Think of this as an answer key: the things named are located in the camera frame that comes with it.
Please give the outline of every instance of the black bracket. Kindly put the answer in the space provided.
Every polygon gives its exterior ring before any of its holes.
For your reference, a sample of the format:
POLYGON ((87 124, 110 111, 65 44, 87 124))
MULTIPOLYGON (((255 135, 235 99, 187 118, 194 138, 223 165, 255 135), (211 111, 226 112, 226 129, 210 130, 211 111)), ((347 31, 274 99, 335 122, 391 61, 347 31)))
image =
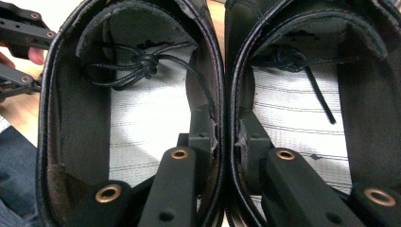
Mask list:
POLYGON ((188 146, 197 153, 197 190, 201 192, 209 176, 213 160, 213 149, 217 144, 215 122, 209 117, 207 105, 191 112, 188 146))
POLYGON ((195 170, 194 150, 171 148, 155 177, 134 188, 107 181, 91 189, 65 226, 195 226, 195 170))
POLYGON ((299 153, 274 148, 260 161, 269 226, 401 226, 401 196, 366 183, 333 190, 299 153))
MULTIPOLYGON (((48 29, 40 13, 0 1, 0 40, 12 56, 28 59, 30 47, 48 49, 56 33, 48 29)), ((7 97, 41 91, 32 76, 0 64, 0 102, 7 97)))
POLYGON ((268 134, 251 110, 241 110, 239 116, 239 136, 236 146, 240 147, 241 165, 245 181, 251 194, 261 194, 259 182, 259 160, 266 159, 267 153, 274 148, 268 134))

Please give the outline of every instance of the person's hand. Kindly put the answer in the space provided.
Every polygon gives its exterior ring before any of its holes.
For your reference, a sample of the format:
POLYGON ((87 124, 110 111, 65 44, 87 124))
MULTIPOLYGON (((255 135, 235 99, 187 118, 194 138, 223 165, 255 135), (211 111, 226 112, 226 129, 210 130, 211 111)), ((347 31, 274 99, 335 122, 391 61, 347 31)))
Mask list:
MULTIPOLYGON (((39 65, 44 64, 44 51, 42 49, 29 48, 28 56, 32 62, 39 65)), ((1 52, 0 52, 0 63, 15 68, 15 64, 1 52)))

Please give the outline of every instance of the metal grommet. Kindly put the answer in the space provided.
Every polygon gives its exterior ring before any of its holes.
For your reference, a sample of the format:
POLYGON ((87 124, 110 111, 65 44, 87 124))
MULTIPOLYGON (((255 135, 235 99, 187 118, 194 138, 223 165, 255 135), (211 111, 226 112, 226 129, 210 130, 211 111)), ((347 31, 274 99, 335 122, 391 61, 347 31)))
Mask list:
POLYGON ((39 18, 39 14, 36 13, 36 12, 32 12, 32 13, 30 14, 30 16, 31 16, 33 19, 38 19, 38 18, 39 18))
POLYGON ((183 149, 177 149, 171 153, 171 157, 173 157, 173 159, 184 159, 188 157, 188 152, 183 149))
POLYGON ((96 201, 100 203, 107 203, 114 201, 121 195, 121 186, 118 184, 110 184, 101 188, 96 193, 96 201))
POLYGON ((294 153, 292 153, 291 151, 287 151, 287 150, 279 150, 277 151, 277 156, 281 159, 290 161, 290 160, 294 160, 295 159, 295 155, 294 153))
POLYGON ((365 189, 364 193, 369 200, 379 205, 388 207, 396 205, 395 199, 385 191, 375 188, 367 188, 365 189))
POLYGON ((29 82, 29 77, 22 77, 22 78, 21 78, 21 81, 22 81, 22 82, 29 82))

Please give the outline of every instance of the shoelace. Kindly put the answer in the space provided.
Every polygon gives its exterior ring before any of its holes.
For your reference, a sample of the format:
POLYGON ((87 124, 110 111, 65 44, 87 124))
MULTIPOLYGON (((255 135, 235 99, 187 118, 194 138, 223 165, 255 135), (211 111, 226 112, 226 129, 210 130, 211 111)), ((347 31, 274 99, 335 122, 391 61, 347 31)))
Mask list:
POLYGON ((151 79, 152 76, 156 75, 157 65, 159 64, 159 61, 162 60, 173 61, 184 67, 192 75, 195 76, 198 85, 200 86, 200 89, 202 90, 203 94, 207 99, 210 118, 215 120, 215 102, 209 90, 207 89, 206 84, 204 83, 201 73, 194 70, 186 61, 183 61, 172 55, 164 54, 167 51, 182 49, 189 47, 191 45, 192 44, 190 42, 170 44, 152 52, 151 54, 144 54, 140 49, 125 44, 102 44, 101 47, 103 48, 111 48, 113 50, 120 49, 131 52, 133 54, 133 57, 131 58, 132 64, 118 65, 112 63, 88 63, 83 66, 84 68, 97 67, 114 71, 131 71, 131 72, 128 73, 126 76, 122 77, 121 79, 116 79, 110 82, 95 81, 87 74, 84 74, 84 78, 96 86, 111 87, 116 91, 122 91, 128 88, 129 86, 132 86, 133 84, 137 83, 143 78, 151 79))
POLYGON ((360 60, 360 57, 350 57, 331 60, 308 61, 306 56, 298 49, 290 45, 277 46, 269 56, 257 56, 253 58, 251 64, 253 66, 278 68, 291 73, 297 73, 305 70, 313 91, 321 103, 324 112, 331 124, 336 124, 336 119, 324 99, 318 82, 310 69, 310 66, 317 64, 342 64, 360 60))

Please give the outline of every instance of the black shoe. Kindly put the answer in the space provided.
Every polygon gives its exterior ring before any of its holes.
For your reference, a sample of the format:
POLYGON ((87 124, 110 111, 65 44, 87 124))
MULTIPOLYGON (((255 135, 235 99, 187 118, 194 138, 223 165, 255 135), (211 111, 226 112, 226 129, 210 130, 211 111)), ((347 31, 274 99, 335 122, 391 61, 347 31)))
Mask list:
MULTIPOLYGON (((282 195, 287 189, 273 179, 279 158, 307 160, 345 194, 356 183, 400 192, 400 23, 386 1, 227 1, 233 224, 303 226, 297 218, 307 211, 292 216, 295 206, 283 199, 296 193, 282 195)), ((314 182, 302 176, 308 193, 314 182)), ((341 220, 316 210, 328 224, 341 220)))
POLYGON ((44 69, 37 172, 44 225, 145 226, 141 215, 153 215, 153 223, 220 225, 222 75, 204 1, 80 4, 52 43, 44 69), (159 168, 153 180, 166 150, 164 167, 196 153, 196 176, 159 168), (193 178, 189 185, 183 174, 193 178), (175 198, 157 199, 152 190, 161 182, 174 185, 162 189, 175 198), (177 202, 163 207, 184 195, 189 215, 175 210, 177 202), (148 198, 159 203, 147 204, 148 198))

